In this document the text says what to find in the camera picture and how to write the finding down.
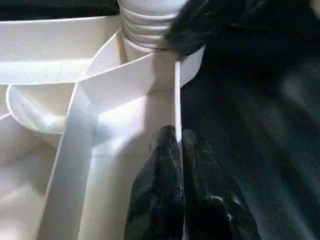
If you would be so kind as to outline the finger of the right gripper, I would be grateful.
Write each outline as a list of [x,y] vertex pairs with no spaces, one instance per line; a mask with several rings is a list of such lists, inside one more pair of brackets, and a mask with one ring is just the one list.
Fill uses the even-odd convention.
[[194,54],[240,17],[239,0],[189,0],[165,39],[180,57]]

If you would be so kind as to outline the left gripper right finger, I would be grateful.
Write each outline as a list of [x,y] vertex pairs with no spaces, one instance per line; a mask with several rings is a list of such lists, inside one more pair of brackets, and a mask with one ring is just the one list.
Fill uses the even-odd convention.
[[185,216],[190,240],[256,240],[258,227],[240,187],[206,138],[183,132]]

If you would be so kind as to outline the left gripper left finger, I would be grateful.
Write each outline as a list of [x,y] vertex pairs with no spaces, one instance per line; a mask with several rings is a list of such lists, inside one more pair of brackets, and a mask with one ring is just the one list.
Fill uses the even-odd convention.
[[185,195],[175,128],[158,129],[149,142],[149,159],[132,184],[124,229],[126,240],[181,240]]

